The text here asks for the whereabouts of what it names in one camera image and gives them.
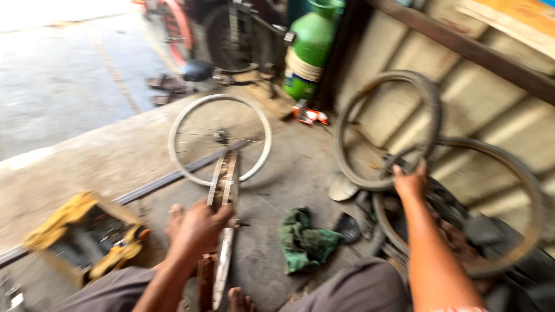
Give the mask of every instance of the green gas cylinder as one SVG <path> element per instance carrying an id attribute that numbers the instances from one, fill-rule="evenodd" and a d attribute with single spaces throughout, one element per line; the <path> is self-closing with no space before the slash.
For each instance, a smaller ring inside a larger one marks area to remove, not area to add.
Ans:
<path id="1" fill-rule="evenodd" d="M 293 22 L 295 42 L 285 57 L 283 89 L 293 98 L 311 100 L 327 54 L 334 40 L 336 20 L 334 13 L 343 3 L 338 0 L 309 0 L 312 12 Z"/>

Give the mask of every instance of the gray trousers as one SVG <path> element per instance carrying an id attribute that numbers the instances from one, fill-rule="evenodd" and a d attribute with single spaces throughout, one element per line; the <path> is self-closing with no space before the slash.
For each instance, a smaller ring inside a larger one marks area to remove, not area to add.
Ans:
<path id="1" fill-rule="evenodd" d="M 110 272 L 48 311 L 133 310 L 155 270 L 130 267 Z M 287 312 L 407 312 L 412 310 L 401 277 L 380 258 L 342 270 Z"/>

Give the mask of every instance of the hand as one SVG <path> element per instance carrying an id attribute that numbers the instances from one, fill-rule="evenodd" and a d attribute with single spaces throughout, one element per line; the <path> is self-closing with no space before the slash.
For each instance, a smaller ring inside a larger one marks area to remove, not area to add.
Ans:
<path id="1" fill-rule="evenodd" d="M 171 208 L 182 209 L 183 207 L 177 204 Z M 206 205 L 206 199 L 194 203 L 183 213 L 168 255 L 178 258 L 183 256 L 200 258 L 215 246 L 221 230 L 234 213 L 235 209 L 231 204 L 222 206 L 216 214 L 213 214 L 210 207 Z"/>
<path id="2" fill-rule="evenodd" d="M 395 190 L 401 199 L 409 198 L 423 199 L 428 191 L 428 179 L 426 175 L 426 163 L 420 161 L 418 168 L 407 175 L 399 165 L 393 165 L 395 173 Z"/>

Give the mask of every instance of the rag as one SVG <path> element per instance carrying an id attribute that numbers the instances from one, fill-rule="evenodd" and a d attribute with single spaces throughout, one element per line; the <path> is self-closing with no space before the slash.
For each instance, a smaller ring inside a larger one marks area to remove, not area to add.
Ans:
<path id="1" fill-rule="evenodd" d="M 286 274 L 318 269 L 339 244 L 340 233 L 309 227 L 309 207 L 292 209 L 281 222 L 279 236 Z"/>

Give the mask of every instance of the bicycle seat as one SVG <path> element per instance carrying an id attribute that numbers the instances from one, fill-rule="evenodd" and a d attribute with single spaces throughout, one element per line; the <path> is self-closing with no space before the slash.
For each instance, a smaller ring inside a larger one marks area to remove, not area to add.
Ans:
<path id="1" fill-rule="evenodd" d="M 214 66 L 208 62 L 197 59 L 188 60 L 181 68 L 181 76 L 185 81 L 203 81 L 212 77 Z"/>

